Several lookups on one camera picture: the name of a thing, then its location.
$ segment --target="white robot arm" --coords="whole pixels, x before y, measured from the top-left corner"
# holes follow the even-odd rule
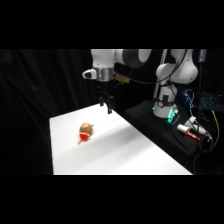
[[[176,63],[163,64],[157,69],[158,81],[162,80],[160,82],[160,94],[154,109],[154,115],[157,117],[169,118],[177,94],[177,88],[173,83],[190,84],[197,78],[198,69],[193,63],[192,54],[193,49],[172,49],[171,55],[175,58]]]
[[[91,49],[93,69],[85,71],[83,78],[99,82],[111,81],[115,63],[137,69],[147,62],[151,51],[152,49]]]
[[[83,77],[97,80],[100,104],[107,104],[109,114],[115,108],[114,98],[110,96],[115,63],[138,69],[147,62],[151,52],[152,49],[91,49],[93,69],[84,72]],[[193,49],[173,49],[171,55],[175,58],[176,64],[163,64],[157,69],[156,75],[161,82],[160,95],[154,109],[156,116],[168,118],[174,107],[177,89],[170,83],[189,84],[196,79],[198,69],[192,61],[192,54]]]
[[[85,71],[83,78],[97,80],[98,99],[101,106],[107,104],[109,114],[115,108],[114,98],[110,95],[115,63],[138,69],[147,62],[151,51],[152,49],[91,49],[93,69]]]

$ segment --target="white tabletop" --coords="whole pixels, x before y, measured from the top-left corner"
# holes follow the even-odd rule
[[[94,132],[78,145],[83,123]],[[55,175],[191,175],[106,106],[52,118],[50,130]]]

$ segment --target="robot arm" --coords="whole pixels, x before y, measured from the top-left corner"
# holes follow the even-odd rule
[[[108,106],[108,113],[115,109],[115,99],[111,96],[115,63],[141,68],[149,59],[152,49],[91,49],[93,69],[83,73],[84,79],[97,80],[100,105]]]

